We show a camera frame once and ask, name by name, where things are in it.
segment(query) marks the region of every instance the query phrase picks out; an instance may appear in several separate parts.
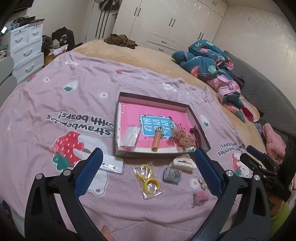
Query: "yellow bracelet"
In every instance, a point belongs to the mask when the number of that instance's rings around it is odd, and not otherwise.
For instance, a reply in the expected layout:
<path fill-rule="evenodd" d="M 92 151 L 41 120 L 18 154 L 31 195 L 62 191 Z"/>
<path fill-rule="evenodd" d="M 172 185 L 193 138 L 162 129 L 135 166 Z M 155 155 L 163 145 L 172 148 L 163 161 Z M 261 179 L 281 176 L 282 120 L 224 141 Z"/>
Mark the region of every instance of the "yellow bracelet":
<path fill-rule="evenodd" d="M 149 177 L 152 176 L 152 174 L 153 174 L 153 172 L 152 172 L 152 168 L 151 168 L 150 166 L 146 165 L 146 164 L 141 165 L 141 167 L 145 167 L 145 168 L 148 170 L 149 174 L 148 174 L 147 177 L 146 177 L 146 176 L 142 176 L 142 175 L 140 175 L 139 171 L 136 171 L 136 175 L 137 175 L 137 177 L 138 177 L 139 179 L 145 181 L 147 178 L 149 178 Z"/>
<path fill-rule="evenodd" d="M 153 183 L 153 184 L 155 184 L 156 187 L 157 187 L 157 189 L 160 188 L 159 181 L 157 181 L 157 180 L 154 179 L 154 178 L 148 178 L 148 179 L 145 180 L 145 182 L 144 182 L 144 184 L 143 184 L 143 188 L 144 188 L 145 192 L 148 193 L 148 194 L 151 194 L 151 193 L 152 193 L 151 191 L 149 191 L 149 190 L 147 189 L 147 185 L 148 185 L 149 183 Z"/>

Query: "blue gripper pad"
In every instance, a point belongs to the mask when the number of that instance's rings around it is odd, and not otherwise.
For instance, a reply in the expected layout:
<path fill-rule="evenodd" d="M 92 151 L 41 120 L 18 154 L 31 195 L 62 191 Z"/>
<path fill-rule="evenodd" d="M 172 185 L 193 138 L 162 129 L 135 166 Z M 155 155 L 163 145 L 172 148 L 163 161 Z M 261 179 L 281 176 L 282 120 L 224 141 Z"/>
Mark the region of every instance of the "blue gripper pad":
<path fill-rule="evenodd" d="M 78 199 L 87 192 L 92 180 L 103 162 L 103 152 L 96 148 L 89 156 L 90 160 L 75 181 L 74 194 Z"/>
<path fill-rule="evenodd" d="M 199 148 L 194 152 L 194 161 L 199 169 L 203 179 L 205 180 L 210 192 L 216 197 L 222 194 L 222 180 L 208 161 L 209 157 Z"/>

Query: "drawer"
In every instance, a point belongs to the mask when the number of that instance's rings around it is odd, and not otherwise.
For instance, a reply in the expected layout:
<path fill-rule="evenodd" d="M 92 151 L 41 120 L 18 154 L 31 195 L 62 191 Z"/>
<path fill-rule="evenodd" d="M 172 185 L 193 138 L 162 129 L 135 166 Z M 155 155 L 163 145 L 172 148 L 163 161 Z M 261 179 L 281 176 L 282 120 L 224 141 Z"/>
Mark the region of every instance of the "drawer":
<path fill-rule="evenodd" d="M 173 50 L 173 49 L 170 49 L 170 48 L 166 48 L 164 46 L 161 46 L 161 45 L 158 45 L 158 44 L 155 44 L 155 43 L 151 43 L 151 42 L 146 42 L 146 45 L 145 45 L 146 48 L 149 48 L 149 49 L 154 49 L 158 52 L 163 52 L 165 54 L 168 54 L 168 55 L 172 55 L 173 53 L 175 53 L 176 51 Z"/>
<path fill-rule="evenodd" d="M 20 64 L 20 62 L 24 60 L 28 60 L 34 55 L 40 53 L 41 47 L 42 47 L 42 38 L 39 38 L 33 42 L 26 44 L 24 47 L 20 49 L 16 49 L 10 52 L 9 55 L 14 60 L 13 68 L 15 69 Z"/>
<path fill-rule="evenodd" d="M 36 25 L 28 27 L 28 43 L 42 38 L 43 23 L 37 23 Z"/>
<path fill-rule="evenodd" d="M 221 17 L 224 17 L 227 4 L 221 0 L 198 0 L 209 8 L 213 9 Z"/>
<path fill-rule="evenodd" d="M 28 42 L 28 28 L 21 28 L 20 30 L 14 29 L 8 31 L 2 37 L 1 44 L 8 44 L 8 52 L 11 52 L 17 48 L 21 48 Z"/>
<path fill-rule="evenodd" d="M 167 40 L 166 38 L 162 38 L 155 34 L 149 34 L 148 41 L 171 49 L 177 49 L 178 46 L 177 44 L 170 42 L 170 40 Z"/>
<path fill-rule="evenodd" d="M 16 77 L 17 84 L 19 84 L 43 65 L 44 54 L 41 52 L 26 61 L 22 61 L 20 65 L 12 72 L 12 75 Z"/>

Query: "white wardrobe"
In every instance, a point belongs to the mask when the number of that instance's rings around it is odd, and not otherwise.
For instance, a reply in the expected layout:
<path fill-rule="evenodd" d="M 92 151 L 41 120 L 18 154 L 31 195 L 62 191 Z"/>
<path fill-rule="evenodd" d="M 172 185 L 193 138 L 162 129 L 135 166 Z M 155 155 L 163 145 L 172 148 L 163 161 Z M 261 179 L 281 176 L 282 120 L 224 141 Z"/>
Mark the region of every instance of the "white wardrobe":
<path fill-rule="evenodd" d="M 221 0 L 123 0 L 113 33 L 172 55 L 197 40 L 212 41 L 226 8 Z"/>

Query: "finger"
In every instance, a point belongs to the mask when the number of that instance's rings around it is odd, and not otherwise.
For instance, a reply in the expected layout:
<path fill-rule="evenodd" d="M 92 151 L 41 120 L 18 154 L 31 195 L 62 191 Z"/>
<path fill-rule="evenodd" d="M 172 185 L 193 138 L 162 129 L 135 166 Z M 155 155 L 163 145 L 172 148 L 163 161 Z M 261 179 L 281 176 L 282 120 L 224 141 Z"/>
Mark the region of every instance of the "finger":
<path fill-rule="evenodd" d="M 101 229 L 101 233 L 108 241 L 115 241 L 115 239 L 110 234 L 110 229 L 107 225 L 104 225 Z"/>
<path fill-rule="evenodd" d="M 110 229 L 107 225 L 103 225 L 102 229 L 101 229 L 101 233 L 106 233 L 106 234 L 110 234 Z"/>

